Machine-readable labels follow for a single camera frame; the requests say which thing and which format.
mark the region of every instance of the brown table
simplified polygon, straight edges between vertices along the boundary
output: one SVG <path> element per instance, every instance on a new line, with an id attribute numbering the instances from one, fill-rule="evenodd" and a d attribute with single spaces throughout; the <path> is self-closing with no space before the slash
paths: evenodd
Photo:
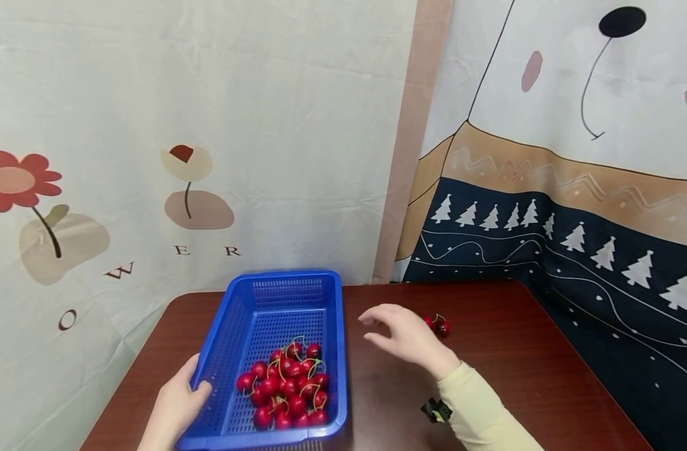
<path id="1" fill-rule="evenodd" d="M 221 293 L 173 300 L 101 414 L 83 451 L 135 450 L 158 389 L 204 342 Z M 524 286 L 513 281 L 343 289 L 349 421 L 325 450 L 462 450 L 451 430 L 419 408 L 436 386 L 419 368 L 362 338 L 359 314 L 397 303 L 439 313 L 445 343 L 475 366 L 545 450 L 651 450 Z"/>

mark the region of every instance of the blue basket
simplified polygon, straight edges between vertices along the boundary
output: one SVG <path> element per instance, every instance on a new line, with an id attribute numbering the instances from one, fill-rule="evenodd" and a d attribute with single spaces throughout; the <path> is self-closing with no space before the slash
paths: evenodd
<path id="1" fill-rule="evenodd" d="M 258 432 L 255 408 L 235 390 L 255 361 L 305 335 L 320 344 L 329 376 L 329 423 L 323 427 Z M 231 281 L 201 350 L 191 380 L 212 385 L 196 421 L 177 443 L 179 451 L 242 450 L 296 445 L 334 435 L 348 415 L 342 282 L 333 271 L 264 272 Z"/>

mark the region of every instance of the curtain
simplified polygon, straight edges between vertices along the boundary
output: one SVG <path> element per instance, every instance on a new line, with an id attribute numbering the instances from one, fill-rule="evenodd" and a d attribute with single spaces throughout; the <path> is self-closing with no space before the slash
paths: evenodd
<path id="1" fill-rule="evenodd" d="M 422 4 L 0 1 L 0 451 L 78 449 L 178 295 L 390 273 L 448 23 Z"/>
<path id="2" fill-rule="evenodd" d="M 454 4 L 395 278 L 521 281 L 687 450 L 687 1 L 631 3 Z"/>

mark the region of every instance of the navy blue fabric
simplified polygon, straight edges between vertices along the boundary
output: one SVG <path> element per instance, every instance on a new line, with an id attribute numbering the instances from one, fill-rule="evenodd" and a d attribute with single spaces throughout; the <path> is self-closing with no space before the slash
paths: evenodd
<path id="1" fill-rule="evenodd" d="M 450 206 L 441 208 L 449 196 Z M 519 223 L 535 200 L 537 223 Z M 476 201 L 474 225 L 456 222 Z M 480 224 L 494 205 L 498 228 Z M 437 215 L 439 223 L 432 217 Z M 543 228 L 554 213 L 552 238 Z M 561 243 L 580 225 L 582 250 Z M 615 237 L 612 271 L 591 259 Z M 622 274 L 652 251 L 649 288 Z M 646 236 L 538 192 L 506 194 L 441 179 L 404 281 L 511 278 L 532 291 L 658 451 L 687 451 L 687 311 L 660 297 L 687 276 L 687 246 Z"/>

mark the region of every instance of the white tree print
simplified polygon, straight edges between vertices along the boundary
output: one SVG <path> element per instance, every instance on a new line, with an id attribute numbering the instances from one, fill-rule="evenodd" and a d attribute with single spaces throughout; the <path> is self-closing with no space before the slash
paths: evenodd
<path id="1" fill-rule="evenodd" d="M 549 239 L 553 239 L 552 233 L 554 233 L 554 213 L 552 213 L 549 219 L 547 219 L 547 222 L 544 223 L 544 232 L 547 233 L 547 237 L 549 237 Z"/>
<path id="2" fill-rule="evenodd" d="M 499 210 L 496 209 L 497 205 L 498 204 L 494 204 L 494 208 L 491 209 L 489 215 L 480 224 L 480 227 L 483 227 L 484 230 L 499 228 L 499 226 L 496 224 L 496 222 L 499 221 Z"/>
<path id="3" fill-rule="evenodd" d="M 537 223 L 537 204 L 535 204 L 536 202 L 536 199 L 532 199 L 532 203 L 529 204 L 529 206 L 526 209 L 526 213 L 524 213 L 524 219 L 522 219 L 522 225 L 524 227 L 529 227 L 529 224 Z"/>
<path id="4" fill-rule="evenodd" d="M 582 245 L 584 244 L 584 225 L 583 222 L 579 222 L 579 225 L 572 230 L 572 233 L 567 235 L 567 238 L 562 241 L 562 245 L 567 246 L 567 251 L 576 249 L 577 251 L 584 252 Z"/>
<path id="5" fill-rule="evenodd" d="M 605 243 L 602 248 L 597 251 L 596 255 L 590 257 L 597 262 L 597 267 L 604 267 L 610 271 L 612 269 L 612 262 L 614 261 L 614 237 L 609 237 L 609 241 Z"/>
<path id="6" fill-rule="evenodd" d="M 509 221 L 506 222 L 506 225 L 504 228 L 506 230 L 509 230 L 511 232 L 511 229 L 519 225 L 519 203 L 517 202 L 516 205 L 514 205 L 514 210 L 511 212 L 511 216 L 509 217 Z"/>
<path id="7" fill-rule="evenodd" d="M 667 293 L 660 294 L 660 298 L 668 300 L 667 307 L 672 310 L 682 308 L 687 311 L 687 275 L 677 279 L 677 283 L 667 288 Z"/>
<path id="8" fill-rule="evenodd" d="M 435 211 L 434 215 L 431 217 L 431 219 L 435 219 L 436 223 L 439 224 L 442 221 L 448 221 L 449 219 L 449 213 L 451 213 L 451 209 L 449 206 L 451 205 L 451 200 L 449 200 L 449 197 L 451 197 L 451 194 L 446 195 L 446 199 L 442 200 L 441 205 L 439 208 Z"/>
<path id="9" fill-rule="evenodd" d="M 647 279 L 652 277 L 652 274 L 649 273 L 649 269 L 652 267 L 653 253 L 655 252 L 647 251 L 644 257 L 639 258 L 637 262 L 634 262 L 629 265 L 626 270 L 622 271 L 622 274 L 629 279 L 627 281 L 628 284 L 638 284 L 644 286 L 644 288 L 649 288 Z"/>
<path id="10" fill-rule="evenodd" d="M 475 224 L 475 217 L 476 217 L 476 201 L 471 204 L 469 208 L 466 209 L 466 212 L 463 212 L 460 216 L 459 219 L 457 219 L 454 222 L 459 223 L 459 227 L 464 227 L 465 225 L 474 225 Z"/>

